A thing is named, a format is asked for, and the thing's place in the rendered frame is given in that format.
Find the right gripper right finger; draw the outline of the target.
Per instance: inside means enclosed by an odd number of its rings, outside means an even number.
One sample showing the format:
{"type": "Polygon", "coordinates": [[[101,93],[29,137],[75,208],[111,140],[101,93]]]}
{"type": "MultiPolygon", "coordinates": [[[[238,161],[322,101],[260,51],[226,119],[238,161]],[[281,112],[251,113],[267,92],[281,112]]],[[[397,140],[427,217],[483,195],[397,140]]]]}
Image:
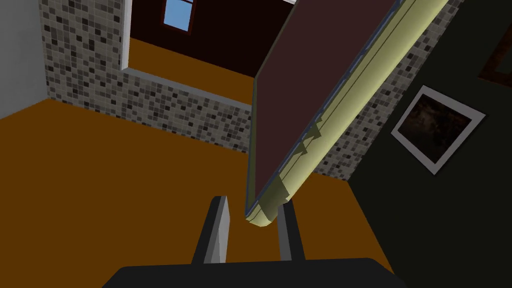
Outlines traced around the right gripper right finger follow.
{"type": "Polygon", "coordinates": [[[281,261],[305,261],[293,200],[278,207],[277,229],[281,261]]]}

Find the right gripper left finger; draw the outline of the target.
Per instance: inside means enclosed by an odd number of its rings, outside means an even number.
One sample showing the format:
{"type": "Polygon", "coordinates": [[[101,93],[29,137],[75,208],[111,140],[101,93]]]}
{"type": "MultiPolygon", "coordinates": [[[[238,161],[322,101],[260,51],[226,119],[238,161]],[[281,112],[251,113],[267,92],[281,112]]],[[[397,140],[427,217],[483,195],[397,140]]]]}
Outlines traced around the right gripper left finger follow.
{"type": "Polygon", "coordinates": [[[229,229],[230,212],[227,196],[215,196],[210,202],[191,263],[226,263],[229,229]]]}

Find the dark brown door leaf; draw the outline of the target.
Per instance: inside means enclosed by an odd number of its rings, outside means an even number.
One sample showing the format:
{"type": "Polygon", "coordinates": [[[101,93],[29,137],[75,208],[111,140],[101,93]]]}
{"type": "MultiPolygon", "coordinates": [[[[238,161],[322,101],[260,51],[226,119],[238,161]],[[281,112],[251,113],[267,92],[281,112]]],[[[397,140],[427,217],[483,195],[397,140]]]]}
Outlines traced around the dark brown door leaf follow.
{"type": "Polygon", "coordinates": [[[253,87],[245,219],[278,215],[448,0],[296,0],[253,87]]]}

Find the white framed dark picture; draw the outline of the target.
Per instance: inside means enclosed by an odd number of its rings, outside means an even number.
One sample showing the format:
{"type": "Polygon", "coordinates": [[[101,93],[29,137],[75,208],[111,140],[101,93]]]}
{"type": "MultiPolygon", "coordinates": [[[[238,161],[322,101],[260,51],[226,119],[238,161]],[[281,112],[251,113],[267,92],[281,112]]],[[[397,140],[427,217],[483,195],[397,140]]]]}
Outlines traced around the white framed dark picture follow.
{"type": "Polygon", "coordinates": [[[484,118],[482,112],[423,85],[391,135],[435,175],[484,118]]]}

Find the brown framed picture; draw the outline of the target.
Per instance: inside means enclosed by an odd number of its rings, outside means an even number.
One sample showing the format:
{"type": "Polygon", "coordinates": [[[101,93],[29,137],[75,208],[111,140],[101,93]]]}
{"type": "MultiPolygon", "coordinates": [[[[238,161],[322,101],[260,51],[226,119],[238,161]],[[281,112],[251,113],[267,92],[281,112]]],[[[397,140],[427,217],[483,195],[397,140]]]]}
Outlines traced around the brown framed picture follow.
{"type": "Polygon", "coordinates": [[[512,88],[512,73],[506,74],[504,72],[497,71],[499,64],[503,61],[510,48],[512,48],[512,30],[508,30],[503,38],[501,38],[500,42],[480,71],[478,78],[512,88]]]}

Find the blue window with red frame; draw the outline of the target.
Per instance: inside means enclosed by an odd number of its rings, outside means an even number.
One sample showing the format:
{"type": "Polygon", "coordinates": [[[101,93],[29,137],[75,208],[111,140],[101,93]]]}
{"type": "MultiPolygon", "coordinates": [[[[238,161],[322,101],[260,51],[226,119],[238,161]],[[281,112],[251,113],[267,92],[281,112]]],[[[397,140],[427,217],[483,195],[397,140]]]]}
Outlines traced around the blue window with red frame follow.
{"type": "Polygon", "coordinates": [[[189,35],[192,29],[195,6],[195,0],[165,0],[162,24],[189,35]]]}

